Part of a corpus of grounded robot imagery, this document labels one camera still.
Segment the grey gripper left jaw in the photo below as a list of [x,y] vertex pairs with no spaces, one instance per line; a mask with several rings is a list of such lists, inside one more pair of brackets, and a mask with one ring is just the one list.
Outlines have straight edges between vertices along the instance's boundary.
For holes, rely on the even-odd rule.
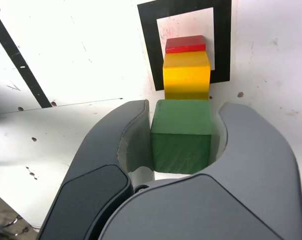
[[154,179],[149,101],[129,101],[85,136],[41,227],[41,240],[96,240],[135,187]]

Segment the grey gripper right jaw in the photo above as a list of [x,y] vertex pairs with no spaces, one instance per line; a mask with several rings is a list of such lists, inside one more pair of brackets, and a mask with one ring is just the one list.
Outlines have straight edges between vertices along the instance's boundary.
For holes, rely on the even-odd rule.
[[124,202],[104,240],[301,240],[302,193],[292,148],[254,109],[226,103],[222,155],[204,170]]

